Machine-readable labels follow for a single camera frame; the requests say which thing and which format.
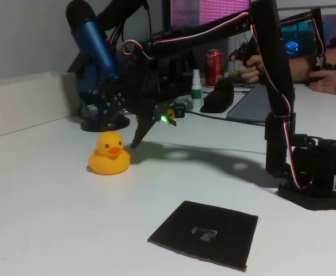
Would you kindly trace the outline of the person's right hand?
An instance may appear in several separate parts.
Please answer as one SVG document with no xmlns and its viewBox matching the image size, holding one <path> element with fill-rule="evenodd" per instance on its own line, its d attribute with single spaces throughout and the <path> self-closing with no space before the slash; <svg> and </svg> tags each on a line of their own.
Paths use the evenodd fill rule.
<svg viewBox="0 0 336 276">
<path fill-rule="evenodd" d="M 244 65 L 239 67 L 240 75 L 247 83 L 257 83 L 263 71 L 263 62 L 260 55 L 251 56 Z"/>
</svg>

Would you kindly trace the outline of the person's left hand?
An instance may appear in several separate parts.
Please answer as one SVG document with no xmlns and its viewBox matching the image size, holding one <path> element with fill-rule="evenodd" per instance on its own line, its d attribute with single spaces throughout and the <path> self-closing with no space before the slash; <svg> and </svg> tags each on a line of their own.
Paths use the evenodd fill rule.
<svg viewBox="0 0 336 276">
<path fill-rule="evenodd" d="M 309 85 L 312 91 L 336 95 L 336 70 L 313 71 L 309 76 L 315 79 Z"/>
</svg>

